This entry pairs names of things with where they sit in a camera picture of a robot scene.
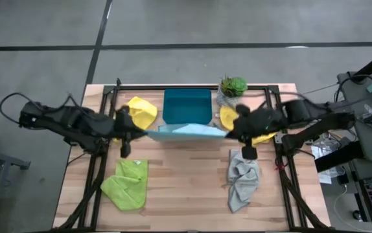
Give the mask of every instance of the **desk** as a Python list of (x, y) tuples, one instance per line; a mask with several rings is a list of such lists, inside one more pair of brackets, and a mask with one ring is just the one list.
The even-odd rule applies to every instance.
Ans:
[[(345, 80), (349, 76), (347, 74), (339, 74), (337, 79), (339, 82)], [(351, 109), (355, 112), (357, 117), (361, 116), (364, 112), (364, 105), (367, 104), (372, 107), (372, 94), (366, 91), (366, 87), (372, 84), (371, 80), (366, 79), (363, 85), (357, 85), (353, 82), (347, 81), (342, 88), (343, 95), (345, 100), (348, 102), (354, 102), (356, 100), (360, 100), (363, 98), (368, 98), (363, 102), (359, 102), (357, 104), (353, 104)], [(358, 180), (363, 179), (371, 179), (372, 178), (372, 128), (359, 122), (355, 122), (355, 129), (357, 132), (357, 136), (360, 142), (360, 146), (364, 157), (366, 159), (353, 159), (350, 162), (350, 167), (352, 171), (354, 171), (355, 175), (357, 176)], [(362, 191), (360, 190), (360, 186), (356, 182), (356, 187), (358, 189), (358, 195), (361, 199), (362, 205), (365, 206)], [(368, 219), (372, 221), (372, 215), (369, 214), (367, 211), (364, 213)]]
[[(83, 106), (98, 111), (103, 88), (103, 85), (87, 86)], [(280, 91), (296, 91), (294, 84), (279, 84), (279, 88)], [(262, 91), (246, 91), (242, 103), (252, 109), (259, 106), (265, 97), (254, 95), (260, 93)], [(162, 90), (119, 91), (117, 107), (135, 96), (148, 100), (158, 108), (157, 119), (149, 129), (157, 129), (158, 126), (165, 124), (161, 117)], [(213, 122), (220, 126), (219, 119), (215, 117), (219, 111), (216, 105), (216, 91), (213, 91), (212, 98)], [(282, 95), (281, 98), (282, 101), (286, 101), (293, 96)], [(119, 148), (118, 144), (111, 143), (105, 177), (115, 172), (115, 164), (120, 159)], [(121, 212), (105, 195), (102, 195), (97, 230), (288, 230), (279, 174), (274, 164), (273, 143), (260, 144), (257, 147), (261, 184), (251, 198), (249, 206), (235, 214), (231, 214), (227, 207), (228, 187), (224, 186), (230, 149), (240, 149), (240, 144), (233, 140), (223, 140), (221, 145), (206, 142), (160, 143), (148, 137), (133, 141), (132, 153), (128, 158), (149, 160), (146, 204), (140, 210)], [(81, 153), (80, 148), (73, 148), (69, 159)], [(312, 157), (299, 154), (294, 160), (302, 196), (320, 220), (330, 225)], [(89, 156), (85, 156), (67, 168), (54, 227), (60, 226), (81, 200), (88, 163)], [(91, 217), (90, 208), (89, 206), (88, 218)], [(293, 208), (293, 212), (297, 222), (296, 208)]]

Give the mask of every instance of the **potted plant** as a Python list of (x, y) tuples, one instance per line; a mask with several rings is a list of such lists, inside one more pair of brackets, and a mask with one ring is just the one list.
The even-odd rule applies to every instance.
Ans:
[(228, 77), (222, 79), (219, 88), (216, 102), (219, 106), (228, 105), (235, 108), (239, 104), (240, 97), (244, 91), (248, 89), (245, 79), (241, 77)]

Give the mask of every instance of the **plant pot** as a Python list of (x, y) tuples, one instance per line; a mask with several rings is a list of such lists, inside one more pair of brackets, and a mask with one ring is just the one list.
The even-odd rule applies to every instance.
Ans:
[(220, 87), (218, 87), (218, 93), (217, 93), (217, 96), (216, 96), (216, 102), (218, 103), (218, 105), (220, 107), (226, 105), (228, 107), (232, 107), (233, 109), (235, 109), (235, 106), (237, 104), (239, 104), (239, 100), (240, 100), (240, 97), (228, 97), (226, 96), (222, 90), (220, 89)]

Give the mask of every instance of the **white cable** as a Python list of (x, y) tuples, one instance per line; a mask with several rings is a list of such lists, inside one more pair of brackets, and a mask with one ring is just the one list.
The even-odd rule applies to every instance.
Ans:
[(372, 232), (372, 230), (363, 230), (363, 229), (360, 229), (360, 228), (357, 228), (357, 227), (352, 226), (352, 224), (350, 224), (350, 223), (348, 223), (348, 222), (345, 222), (345, 221), (342, 219), (342, 217), (340, 217), (339, 213), (337, 213), (337, 210), (336, 210), (336, 204), (337, 204), (337, 201), (339, 200), (339, 198), (341, 198), (343, 195), (345, 195), (345, 194), (347, 193), (347, 185), (344, 185), (344, 188), (345, 188), (344, 192), (343, 192), (342, 194), (340, 194), (340, 195), (336, 198), (336, 200), (334, 201), (334, 205), (333, 205), (334, 213), (336, 213), (338, 219), (339, 219), (340, 221), (342, 221), (344, 224), (349, 225), (350, 227), (352, 227), (352, 228), (354, 228), (354, 229), (356, 229), (356, 230), (358, 230), (358, 231), (361, 231), (361, 232)]

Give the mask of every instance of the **teal bin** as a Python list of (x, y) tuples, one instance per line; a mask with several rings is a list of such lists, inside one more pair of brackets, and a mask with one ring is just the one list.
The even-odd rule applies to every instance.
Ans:
[(163, 102), (166, 124), (209, 124), (212, 96), (208, 89), (166, 89)]

